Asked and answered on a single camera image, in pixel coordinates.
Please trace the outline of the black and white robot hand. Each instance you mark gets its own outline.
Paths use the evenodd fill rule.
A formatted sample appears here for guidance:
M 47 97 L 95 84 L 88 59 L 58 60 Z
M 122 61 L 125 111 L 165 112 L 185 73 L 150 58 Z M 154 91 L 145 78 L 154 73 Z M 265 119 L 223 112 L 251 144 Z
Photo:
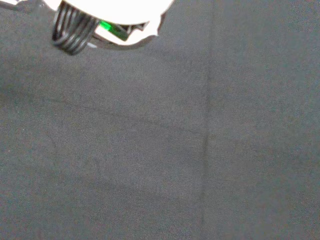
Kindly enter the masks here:
M 47 0 L 54 11 L 51 42 L 68 55 L 92 43 L 100 48 L 141 48 L 159 35 L 172 0 Z

